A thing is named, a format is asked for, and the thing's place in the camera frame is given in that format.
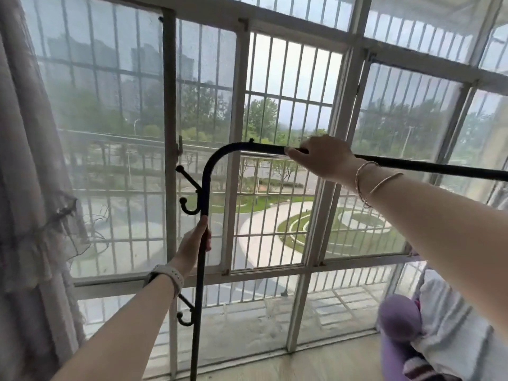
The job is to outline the person's left hand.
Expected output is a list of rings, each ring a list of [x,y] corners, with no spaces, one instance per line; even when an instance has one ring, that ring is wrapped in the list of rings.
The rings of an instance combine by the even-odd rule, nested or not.
[[[197,263],[199,254],[199,250],[192,250],[191,246],[189,245],[189,237],[192,230],[188,231],[183,236],[175,256],[168,263],[169,266],[172,266],[176,268],[178,271],[180,271],[184,279],[186,279],[192,272],[194,266]],[[209,231],[209,250],[205,251],[208,252],[210,250],[211,250],[211,233]]]

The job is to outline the person's right hand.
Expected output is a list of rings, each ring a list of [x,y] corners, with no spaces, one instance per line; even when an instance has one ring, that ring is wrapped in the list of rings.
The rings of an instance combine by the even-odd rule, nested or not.
[[[300,147],[285,147],[284,153],[316,176],[349,189],[365,160],[354,156],[348,144],[327,134],[311,136]]]

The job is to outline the black metal clothes rack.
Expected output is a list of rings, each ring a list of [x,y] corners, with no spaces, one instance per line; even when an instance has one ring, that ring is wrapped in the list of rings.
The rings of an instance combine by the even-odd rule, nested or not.
[[[278,145],[269,145],[256,143],[253,140],[248,142],[234,142],[228,145],[225,145],[219,148],[215,153],[212,154],[210,159],[207,161],[203,174],[202,174],[202,182],[198,184],[191,176],[188,174],[183,166],[177,166],[176,172],[181,173],[185,179],[187,179],[196,189],[197,194],[197,207],[195,210],[187,209],[187,199],[181,198],[179,200],[180,205],[184,213],[188,215],[196,215],[200,214],[200,216],[208,216],[209,214],[209,206],[210,206],[210,185],[211,185],[211,175],[215,165],[219,162],[221,158],[224,156],[240,151],[252,151],[261,154],[268,155],[284,155],[284,147]],[[490,170],[490,169],[482,169],[478,167],[470,167],[470,166],[457,166],[457,165],[445,165],[445,164],[437,164],[425,161],[417,161],[417,160],[405,160],[399,158],[390,158],[390,157],[380,157],[373,155],[361,155],[356,154],[356,157],[360,159],[364,159],[369,162],[377,163],[383,167],[389,167],[398,170],[404,171],[420,171],[438,175],[450,175],[450,176],[459,176],[466,178],[477,178],[484,180],[492,180],[492,181],[503,181],[508,182],[508,171],[501,170]],[[205,287],[205,261],[206,261],[206,246],[207,246],[207,238],[203,236],[200,242],[199,254],[197,260],[197,271],[196,271],[196,284],[195,284],[195,304],[191,305],[191,303],[187,300],[185,296],[182,294],[179,295],[179,299],[182,300],[190,309],[192,313],[191,321],[184,322],[182,319],[182,313],[178,312],[176,314],[178,322],[182,326],[193,326],[193,341],[192,341],[192,357],[191,357],[191,366],[190,366],[190,374],[189,381],[196,381],[198,375],[198,360],[199,360],[199,346],[200,346],[200,332],[201,332],[201,317],[202,317],[202,309],[203,309],[203,294]]]

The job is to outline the person's left forearm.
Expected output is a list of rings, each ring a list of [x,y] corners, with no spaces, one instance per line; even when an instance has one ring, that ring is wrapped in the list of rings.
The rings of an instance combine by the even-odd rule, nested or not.
[[[158,276],[82,346],[51,381],[142,381],[173,302],[173,283]]]

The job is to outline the person's right forearm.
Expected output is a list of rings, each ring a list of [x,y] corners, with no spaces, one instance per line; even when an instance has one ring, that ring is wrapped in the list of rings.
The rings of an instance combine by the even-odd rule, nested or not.
[[[484,313],[508,313],[508,212],[366,165],[359,193]]]

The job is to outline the white wrist watch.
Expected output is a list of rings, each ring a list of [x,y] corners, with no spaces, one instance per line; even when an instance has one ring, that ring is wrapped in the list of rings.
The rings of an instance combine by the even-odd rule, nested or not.
[[[180,271],[169,265],[156,265],[149,274],[145,277],[143,288],[149,285],[150,282],[155,280],[158,276],[165,276],[173,283],[173,299],[177,298],[184,286],[184,277]]]

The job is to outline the white framed window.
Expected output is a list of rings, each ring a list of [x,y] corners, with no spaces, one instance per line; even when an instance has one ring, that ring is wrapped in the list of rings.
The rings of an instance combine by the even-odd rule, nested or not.
[[[166,263],[228,143],[346,136],[355,152],[508,170],[508,0],[20,0],[85,243],[70,274],[91,337]],[[211,173],[200,372],[369,335],[425,263],[375,210],[294,162]]]

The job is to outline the metal window security bars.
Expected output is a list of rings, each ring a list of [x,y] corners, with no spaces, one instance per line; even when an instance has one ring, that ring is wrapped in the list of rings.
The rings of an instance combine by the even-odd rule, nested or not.
[[[508,168],[508,0],[210,0],[346,42],[114,0],[21,0],[88,243],[73,278],[169,260],[219,148],[346,137],[354,153]]]

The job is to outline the sheer grey curtain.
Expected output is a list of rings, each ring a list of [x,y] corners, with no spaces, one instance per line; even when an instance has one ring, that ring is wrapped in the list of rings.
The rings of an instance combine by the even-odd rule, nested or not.
[[[84,344],[87,243],[21,1],[0,0],[0,381],[49,381]]]

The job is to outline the purple plush toy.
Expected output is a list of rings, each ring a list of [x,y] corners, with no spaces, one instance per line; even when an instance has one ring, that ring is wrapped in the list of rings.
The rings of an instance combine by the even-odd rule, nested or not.
[[[411,342],[422,332],[419,301],[392,294],[378,308],[380,363],[384,381],[462,381],[439,373]]]

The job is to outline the white checked blanket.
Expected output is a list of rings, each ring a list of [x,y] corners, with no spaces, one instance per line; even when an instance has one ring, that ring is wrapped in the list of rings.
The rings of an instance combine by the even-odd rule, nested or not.
[[[418,299],[421,333],[411,342],[439,373],[462,381],[508,381],[508,344],[435,270]]]

